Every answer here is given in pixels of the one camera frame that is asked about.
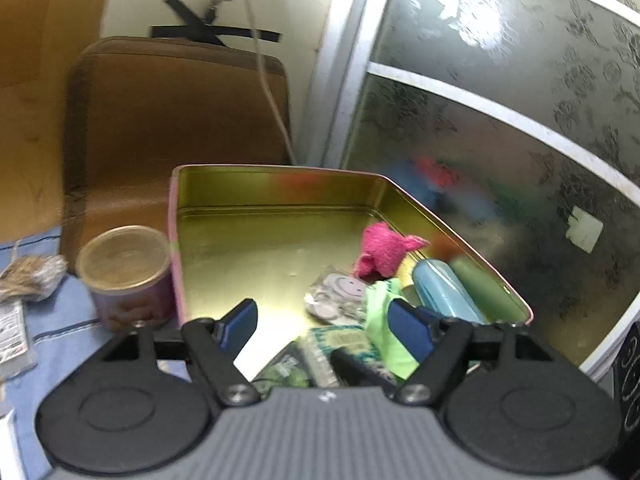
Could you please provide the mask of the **frosted glass sliding door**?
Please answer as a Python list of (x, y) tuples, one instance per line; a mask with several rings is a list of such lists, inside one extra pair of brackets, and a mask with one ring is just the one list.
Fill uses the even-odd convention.
[(639, 317), (639, 0), (333, 0), (296, 153), (393, 179), (611, 368)]

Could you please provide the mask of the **green cylinder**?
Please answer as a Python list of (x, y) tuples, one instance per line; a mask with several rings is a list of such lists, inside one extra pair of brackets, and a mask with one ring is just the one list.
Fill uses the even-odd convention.
[(522, 309), (510, 290), (472, 260), (453, 258), (449, 266), (489, 323), (524, 323), (528, 319), (528, 311)]

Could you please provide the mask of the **clear plastic label case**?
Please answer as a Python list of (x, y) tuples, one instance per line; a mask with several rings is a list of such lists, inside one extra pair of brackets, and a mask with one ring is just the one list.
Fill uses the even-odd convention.
[(2, 301), (0, 330), (0, 377), (4, 382), (37, 365), (21, 300)]

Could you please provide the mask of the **green patterned packet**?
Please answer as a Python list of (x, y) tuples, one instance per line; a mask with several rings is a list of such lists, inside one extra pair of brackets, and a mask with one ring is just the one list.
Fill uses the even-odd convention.
[(284, 347), (253, 384), (265, 396), (274, 387), (381, 386), (393, 390), (397, 379), (364, 329), (346, 325), (308, 330)]

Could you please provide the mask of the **silver foil snack bag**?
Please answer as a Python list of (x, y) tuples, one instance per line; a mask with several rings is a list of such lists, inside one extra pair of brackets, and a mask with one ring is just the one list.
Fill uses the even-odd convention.
[(67, 262), (60, 255), (17, 257), (1, 272), (1, 300), (43, 301), (60, 286)]

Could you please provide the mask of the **clear smiley face packet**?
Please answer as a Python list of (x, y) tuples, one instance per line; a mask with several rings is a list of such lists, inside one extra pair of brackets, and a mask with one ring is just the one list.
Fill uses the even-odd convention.
[(332, 325), (363, 325), (366, 322), (368, 284), (328, 266), (309, 286), (304, 296), (308, 314)]

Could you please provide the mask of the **pink rectangular metal tin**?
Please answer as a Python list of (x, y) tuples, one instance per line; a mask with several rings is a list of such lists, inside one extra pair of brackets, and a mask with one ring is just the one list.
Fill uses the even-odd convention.
[(506, 296), (503, 321), (529, 324), (533, 310), (460, 235), (395, 182), (379, 174), (291, 166), (186, 165), (174, 169), (168, 235), (181, 322), (218, 318), (253, 298), (262, 322), (306, 327), (307, 287), (327, 266), (348, 271), (362, 231), (382, 221), (430, 243), (416, 260), (460, 259)]

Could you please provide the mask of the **green soft cloth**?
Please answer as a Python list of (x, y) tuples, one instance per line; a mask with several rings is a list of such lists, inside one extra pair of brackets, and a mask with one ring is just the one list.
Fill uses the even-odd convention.
[(376, 281), (367, 287), (364, 297), (364, 330), (380, 352), (387, 369), (394, 376), (407, 379), (418, 367), (418, 362), (388, 326), (388, 310), (394, 299), (404, 299), (398, 278)]

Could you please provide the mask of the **blue stitched tablecloth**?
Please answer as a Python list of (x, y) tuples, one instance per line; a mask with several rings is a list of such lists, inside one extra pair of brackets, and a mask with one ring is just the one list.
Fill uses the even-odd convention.
[(26, 304), (26, 328), (37, 364), (9, 379), (1, 387), (1, 397), (14, 409), (16, 455), (27, 479), (41, 479), (51, 470), (34, 426), (40, 402), (114, 333), (134, 321), (162, 324), (161, 318), (153, 316), (155, 307), (152, 301), (119, 316), (102, 318), (89, 289), (73, 274), (68, 274), (49, 298)]

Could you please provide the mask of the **pink plush toy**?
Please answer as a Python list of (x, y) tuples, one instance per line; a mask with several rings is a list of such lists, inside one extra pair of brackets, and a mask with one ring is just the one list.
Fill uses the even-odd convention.
[(377, 275), (392, 278), (409, 252), (427, 248), (428, 240), (416, 235), (401, 235), (385, 222), (368, 226), (362, 232), (360, 255), (356, 260), (354, 275), (367, 278)]

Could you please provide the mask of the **round nut can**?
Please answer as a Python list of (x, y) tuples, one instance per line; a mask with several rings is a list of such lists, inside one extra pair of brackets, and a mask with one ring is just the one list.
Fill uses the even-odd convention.
[(96, 236), (81, 248), (75, 271), (111, 332), (140, 322), (160, 326), (176, 313), (168, 238), (149, 226), (119, 226)]

